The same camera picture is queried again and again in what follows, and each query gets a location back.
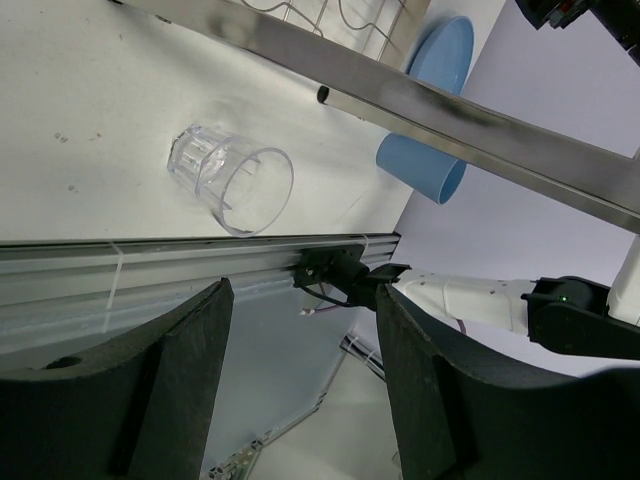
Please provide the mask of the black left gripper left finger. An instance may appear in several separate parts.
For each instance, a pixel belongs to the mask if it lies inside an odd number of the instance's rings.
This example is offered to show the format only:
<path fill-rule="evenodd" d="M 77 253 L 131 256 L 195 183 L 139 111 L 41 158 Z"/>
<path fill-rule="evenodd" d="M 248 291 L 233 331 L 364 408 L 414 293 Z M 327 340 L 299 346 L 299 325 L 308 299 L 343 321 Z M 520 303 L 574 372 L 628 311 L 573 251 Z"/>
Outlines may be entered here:
<path fill-rule="evenodd" d="M 2 477 L 198 478 L 233 302 L 221 279 L 102 344 L 4 372 Z"/>

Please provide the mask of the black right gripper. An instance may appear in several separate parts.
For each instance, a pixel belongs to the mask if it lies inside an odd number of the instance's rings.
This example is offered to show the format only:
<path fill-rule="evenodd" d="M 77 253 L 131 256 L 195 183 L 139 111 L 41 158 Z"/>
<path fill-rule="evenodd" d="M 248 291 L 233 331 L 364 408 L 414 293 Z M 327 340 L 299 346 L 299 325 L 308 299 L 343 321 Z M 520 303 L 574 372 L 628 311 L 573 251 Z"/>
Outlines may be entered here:
<path fill-rule="evenodd" d="M 639 64 L 639 2 L 637 0 L 516 0 L 526 20 L 536 29 L 544 25 L 565 29 L 590 12 Z"/>

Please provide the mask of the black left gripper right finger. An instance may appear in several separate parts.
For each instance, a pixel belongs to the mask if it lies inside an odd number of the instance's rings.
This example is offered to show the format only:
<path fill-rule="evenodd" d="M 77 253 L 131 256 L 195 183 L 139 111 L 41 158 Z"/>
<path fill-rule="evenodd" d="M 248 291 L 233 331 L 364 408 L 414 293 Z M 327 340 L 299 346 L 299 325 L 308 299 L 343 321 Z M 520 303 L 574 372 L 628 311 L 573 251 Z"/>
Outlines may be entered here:
<path fill-rule="evenodd" d="M 639 372 L 571 377 L 503 355 L 379 288 L 377 329 L 406 479 L 635 479 Z"/>

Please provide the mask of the light blue plate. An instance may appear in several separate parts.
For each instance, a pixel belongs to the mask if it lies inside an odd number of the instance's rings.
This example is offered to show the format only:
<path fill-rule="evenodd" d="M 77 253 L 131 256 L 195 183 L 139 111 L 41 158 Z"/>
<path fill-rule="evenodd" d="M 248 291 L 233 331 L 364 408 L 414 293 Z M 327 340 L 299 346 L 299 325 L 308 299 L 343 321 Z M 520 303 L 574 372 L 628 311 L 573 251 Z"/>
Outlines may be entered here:
<path fill-rule="evenodd" d="M 417 48 L 407 74 L 448 93 L 459 95 L 471 69 L 475 32 L 471 20 L 457 16 L 440 23 Z"/>

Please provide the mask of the blue plastic cup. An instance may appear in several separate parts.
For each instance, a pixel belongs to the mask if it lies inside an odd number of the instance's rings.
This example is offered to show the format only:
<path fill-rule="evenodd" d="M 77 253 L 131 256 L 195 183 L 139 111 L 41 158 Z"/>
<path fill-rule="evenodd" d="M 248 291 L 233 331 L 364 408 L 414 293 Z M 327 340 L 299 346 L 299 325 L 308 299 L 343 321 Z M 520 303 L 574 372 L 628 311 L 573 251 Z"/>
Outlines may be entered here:
<path fill-rule="evenodd" d="M 411 138 L 389 134 L 376 153 L 379 168 L 438 205 L 456 192 L 467 164 Z"/>

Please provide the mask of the clear drinking glass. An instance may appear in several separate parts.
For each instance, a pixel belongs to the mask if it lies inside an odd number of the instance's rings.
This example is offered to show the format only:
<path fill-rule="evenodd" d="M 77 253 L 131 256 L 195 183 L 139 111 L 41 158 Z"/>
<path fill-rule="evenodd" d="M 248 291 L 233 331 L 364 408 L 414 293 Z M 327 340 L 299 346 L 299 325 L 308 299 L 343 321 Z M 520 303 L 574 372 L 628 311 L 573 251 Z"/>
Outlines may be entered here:
<path fill-rule="evenodd" d="M 198 124 L 173 140 L 167 170 L 227 233 L 240 238 L 255 236 L 276 221 L 295 179 L 283 150 Z"/>

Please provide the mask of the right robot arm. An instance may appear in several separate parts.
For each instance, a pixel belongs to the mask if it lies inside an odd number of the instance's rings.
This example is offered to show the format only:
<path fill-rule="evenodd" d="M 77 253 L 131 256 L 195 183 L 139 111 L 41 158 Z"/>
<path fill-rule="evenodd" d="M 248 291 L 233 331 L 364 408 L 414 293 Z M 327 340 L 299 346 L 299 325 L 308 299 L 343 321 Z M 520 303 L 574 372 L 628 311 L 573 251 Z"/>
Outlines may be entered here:
<path fill-rule="evenodd" d="M 516 1 L 536 29 L 565 28 L 587 11 L 639 65 L 639 1 Z M 468 74 L 474 31 L 466 17 L 440 24 L 417 48 L 405 70 L 449 93 L 459 94 Z M 376 163 L 441 205 L 457 189 L 465 164 L 449 154 L 396 134 L 387 135 Z M 458 323 L 492 325 L 549 351 L 575 356 L 639 361 L 639 234 L 611 287 L 579 277 L 489 280 L 412 271 L 385 264 L 370 270 L 360 258 L 366 247 L 307 250 L 294 273 L 294 286 L 320 301 L 376 311 L 380 285 L 391 285 L 426 314 Z M 327 296 L 325 285 L 346 295 Z"/>

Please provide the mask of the aluminium mounting rail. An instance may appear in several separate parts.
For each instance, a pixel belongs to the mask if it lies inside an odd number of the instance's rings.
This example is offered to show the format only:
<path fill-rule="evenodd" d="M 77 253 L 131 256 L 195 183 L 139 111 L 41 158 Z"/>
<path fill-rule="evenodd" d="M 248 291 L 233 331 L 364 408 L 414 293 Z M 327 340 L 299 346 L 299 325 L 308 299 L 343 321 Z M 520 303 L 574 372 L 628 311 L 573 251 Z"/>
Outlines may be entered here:
<path fill-rule="evenodd" d="M 287 278 L 305 250 L 353 247 L 375 264 L 398 242 L 391 233 L 4 245 L 1 352 L 137 326 L 221 277 Z"/>

